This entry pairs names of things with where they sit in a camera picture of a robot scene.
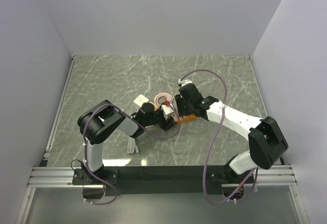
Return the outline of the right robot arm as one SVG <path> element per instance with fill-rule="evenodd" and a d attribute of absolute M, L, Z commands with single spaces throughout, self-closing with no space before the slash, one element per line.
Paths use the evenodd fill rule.
<path fill-rule="evenodd" d="M 213 173 L 224 183 L 235 183 L 254 168 L 269 170 L 288 149 L 286 139 L 270 116 L 259 118 L 247 115 L 212 96 L 203 97 L 190 80 L 179 81 L 175 101 L 179 115 L 192 115 L 223 126 L 244 137 L 249 149 L 232 157 L 219 173 Z"/>

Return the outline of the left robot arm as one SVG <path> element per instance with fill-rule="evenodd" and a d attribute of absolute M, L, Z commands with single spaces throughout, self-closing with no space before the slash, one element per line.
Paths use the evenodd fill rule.
<path fill-rule="evenodd" d="M 102 160 L 103 142 L 115 131 L 119 130 L 129 137 L 128 153 L 137 153 L 132 142 L 151 126 L 159 126 L 163 131 L 180 126 L 178 115 L 169 101 L 158 106 L 144 102 L 139 109 L 127 115 L 123 110 L 105 100 L 81 115 L 77 121 L 83 137 L 84 155 L 80 160 L 81 173 L 76 170 L 76 177 L 84 178 L 89 184 L 104 182 L 104 164 Z"/>

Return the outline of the white square smart plug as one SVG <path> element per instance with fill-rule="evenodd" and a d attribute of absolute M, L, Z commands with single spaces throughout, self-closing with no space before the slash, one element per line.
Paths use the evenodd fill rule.
<path fill-rule="evenodd" d="M 141 107 L 144 103 L 147 103 L 149 101 L 149 99 L 147 97 L 145 97 L 144 95 L 140 94 L 133 102 Z"/>

